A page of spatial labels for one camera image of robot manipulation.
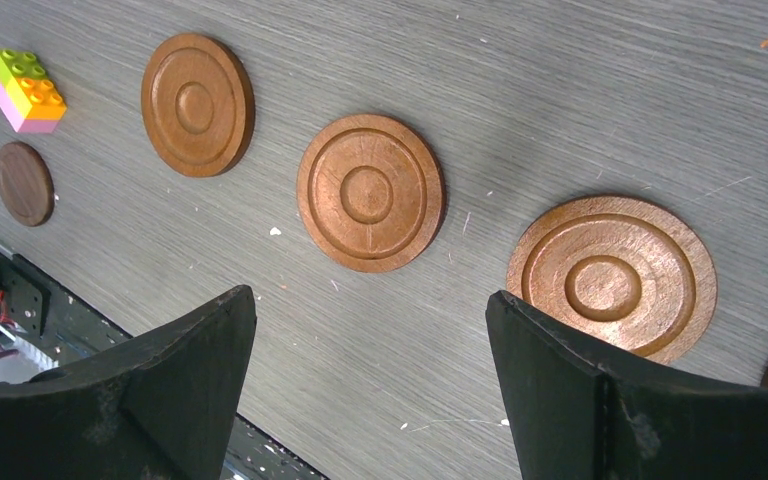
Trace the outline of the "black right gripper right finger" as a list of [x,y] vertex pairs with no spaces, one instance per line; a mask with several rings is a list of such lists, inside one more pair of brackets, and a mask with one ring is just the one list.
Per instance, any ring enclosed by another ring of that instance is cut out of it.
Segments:
[[507,291],[485,312],[526,479],[768,479],[768,388],[677,370]]

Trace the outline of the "dark brown wooden coaster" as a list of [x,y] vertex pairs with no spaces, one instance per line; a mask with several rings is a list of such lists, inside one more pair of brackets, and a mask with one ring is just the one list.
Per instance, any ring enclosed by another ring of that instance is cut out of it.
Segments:
[[8,213],[27,227],[44,224],[53,213],[51,174],[27,143],[14,141],[0,148],[0,198]]

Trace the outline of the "pink green yellow toy block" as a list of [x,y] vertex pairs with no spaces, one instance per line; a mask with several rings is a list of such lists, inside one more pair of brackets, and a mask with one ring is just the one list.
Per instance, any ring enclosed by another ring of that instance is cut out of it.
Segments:
[[14,132],[53,133],[67,109],[36,54],[0,48],[0,110]]

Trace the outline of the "large brown wooden coaster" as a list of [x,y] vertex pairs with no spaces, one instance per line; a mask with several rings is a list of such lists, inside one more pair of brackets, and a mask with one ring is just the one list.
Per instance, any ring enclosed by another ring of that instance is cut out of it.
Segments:
[[434,240],[446,214],[443,171],[430,144],[401,121],[339,118],[311,140],[296,198],[315,244],[362,273],[399,269]]

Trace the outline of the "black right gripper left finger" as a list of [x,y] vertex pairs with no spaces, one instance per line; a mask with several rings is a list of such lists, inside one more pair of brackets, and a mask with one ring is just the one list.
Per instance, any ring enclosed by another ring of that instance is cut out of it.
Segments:
[[0,479],[216,479],[249,363],[252,290],[93,356],[0,382]]

